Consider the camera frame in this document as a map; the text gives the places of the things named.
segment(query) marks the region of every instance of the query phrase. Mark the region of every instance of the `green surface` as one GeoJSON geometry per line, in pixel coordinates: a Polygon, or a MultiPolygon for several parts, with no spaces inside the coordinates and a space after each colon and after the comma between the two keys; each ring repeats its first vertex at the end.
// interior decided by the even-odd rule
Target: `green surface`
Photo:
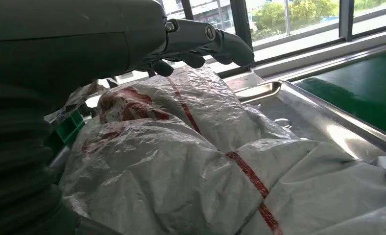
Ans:
{"type": "Polygon", "coordinates": [[[54,127],[53,133],[45,141],[45,146],[50,147],[53,150],[53,156],[56,156],[64,145],[75,141],[84,125],[82,115],[76,110],[70,117],[54,127]]]}
{"type": "Polygon", "coordinates": [[[386,131],[386,53],[295,84],[386,131]]]}

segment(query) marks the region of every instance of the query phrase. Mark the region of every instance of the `robotic hand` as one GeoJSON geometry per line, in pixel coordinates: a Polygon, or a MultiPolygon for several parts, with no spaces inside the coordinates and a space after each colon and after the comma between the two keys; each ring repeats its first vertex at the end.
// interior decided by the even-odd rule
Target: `robotic hand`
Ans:
{"type": "Polygon", "coordinates": [[[200,68],[205,63],[204,55],[212,55],[225,65],[234,62],[248,66],[253,62],[252,49],[241,38],[208,23],[172,19],[165,27],[168,33],[165,48],[148,55],[136,70],[154,70],[159,75],[169,76],[173,68],[160,59],[184,61],[192,68],[200,68]]]}

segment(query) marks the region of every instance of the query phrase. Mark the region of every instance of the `package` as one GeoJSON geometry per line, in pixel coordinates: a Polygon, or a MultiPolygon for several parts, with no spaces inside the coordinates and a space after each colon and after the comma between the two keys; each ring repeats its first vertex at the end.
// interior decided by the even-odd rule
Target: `package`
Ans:
{"type": "Polygon", "coordinates": [[[122,234],[386,234],[386,157],[299,139],[209,68],[121,85],[98,108],[59,185],[122,234]]]}

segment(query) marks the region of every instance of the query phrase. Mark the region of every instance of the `tree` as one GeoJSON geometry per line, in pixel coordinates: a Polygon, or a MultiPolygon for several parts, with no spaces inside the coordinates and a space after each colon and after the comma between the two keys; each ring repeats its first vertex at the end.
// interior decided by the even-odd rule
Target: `tree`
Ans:
{"type": "MultiPolygon", "coordinates": [[[[334,15],[337,8],[332,0],[294,0],[289,2],[290,28],[297,30],[320,23],[324,17],[334,15]]],[[[255,26],[252,39],[259,40],[286,32],[284,5],[267,2],[255,13],[255,26]]]]}
{"type": "Polygon", "coordinates": [[[381,5],[384,2],[386,2],[386,0],[356,0],[355,11],[371,9],[381,5]]]}
{"type": "Polygon", "coordinates": [[[332,16],[336,7],[330,0],[294,0],[290,5],[291,30],[320,23],[324,17],[332,16]]]}

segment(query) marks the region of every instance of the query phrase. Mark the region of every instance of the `woven plastic sack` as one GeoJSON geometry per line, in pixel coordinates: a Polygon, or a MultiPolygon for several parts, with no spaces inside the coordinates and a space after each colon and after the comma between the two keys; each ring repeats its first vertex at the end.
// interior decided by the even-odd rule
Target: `woven plastic sack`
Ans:
{"type": "Polygon", "coordinates": [[[60,186],[125,235],[386,234],[386,157],[300,140],[207,68],[117,87],[98,107],[60,186]]]}

